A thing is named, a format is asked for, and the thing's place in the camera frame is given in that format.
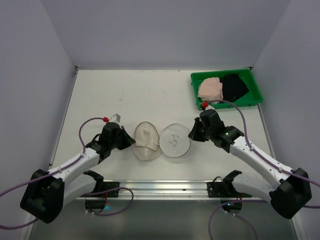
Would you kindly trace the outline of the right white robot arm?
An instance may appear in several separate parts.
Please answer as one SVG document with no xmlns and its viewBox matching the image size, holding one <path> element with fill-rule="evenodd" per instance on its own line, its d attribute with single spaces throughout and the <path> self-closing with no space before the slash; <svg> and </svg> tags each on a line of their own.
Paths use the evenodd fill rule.
<svg viewBox="0 0 320 240">
<path fill-rule="evenodd" d="M 285 219 L 292 219 L 312 198 L 309 175 L 302 168 L 292 169 L 256 147 L 245 133 L 225 126 L 214 109 L 202 111 L 194 120 L 188 137 L 196 142 L 211 141 L 218 148 L 245 162 L 262 178 L 233 170 L 221 183 L 212 183 L 215 191 L 229 196 L 247 194 L 271 204 Z"/>
</svg>

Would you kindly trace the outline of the white mesh laundry bag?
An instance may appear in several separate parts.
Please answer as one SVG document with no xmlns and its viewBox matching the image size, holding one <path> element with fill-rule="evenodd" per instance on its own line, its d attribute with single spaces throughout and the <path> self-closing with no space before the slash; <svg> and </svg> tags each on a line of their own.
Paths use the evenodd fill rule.
<svg viewBox="0 0 320 240">
<path fill-rule="evenodd" d="M 158 132 L 152 123 L 143 121 L 135 128 L 132 150 L 142 162 L 153 161 L 162 154 L 169 158 L 179 158 L 191 147 L 189 133 L 190 131 L 179 123 L 170 124 Z"/>
</svg>

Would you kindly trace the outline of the pink beige bra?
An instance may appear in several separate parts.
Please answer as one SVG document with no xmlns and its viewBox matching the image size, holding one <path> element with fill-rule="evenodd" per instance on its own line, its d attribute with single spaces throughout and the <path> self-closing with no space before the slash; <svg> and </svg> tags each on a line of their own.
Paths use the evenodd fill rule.
<svg viewBox="0 0 320 240">
<path fill-rule="evenodd" d="M 223 84 L 219 77 L 206 78 L 198 87 L 197 96 L 206 102 L 223 99 Z"/>
</svg>

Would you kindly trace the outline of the black bra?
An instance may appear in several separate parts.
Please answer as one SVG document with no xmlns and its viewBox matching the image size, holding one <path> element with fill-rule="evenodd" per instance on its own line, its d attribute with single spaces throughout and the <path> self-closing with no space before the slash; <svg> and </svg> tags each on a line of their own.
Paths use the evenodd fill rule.
<svg viewBox="0 0 320 240">
<path fill-rule="evenodd" d="M 235 102 L 249 92 L 245 82 L 236 73 L 227 74 L 221 77 L 223 100 Z"/>
</svg>

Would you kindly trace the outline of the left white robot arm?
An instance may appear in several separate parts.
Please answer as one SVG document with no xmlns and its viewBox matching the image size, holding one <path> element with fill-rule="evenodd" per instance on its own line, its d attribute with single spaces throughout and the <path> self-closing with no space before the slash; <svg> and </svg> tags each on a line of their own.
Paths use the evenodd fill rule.
<svg viewBox="0 0 320 240">
<path fill-rule="evenodd" d="M 102 175 L 91 169 L 111 155 L 135 144 L 123 126 L 108 122 L 82 152 L 48 171 L 33 173 L 20 202 L 20 208 L 49 224 L 68 203 L 79 197 L 117 197 L 119 182 L 104 183 Z"/>
</svg>

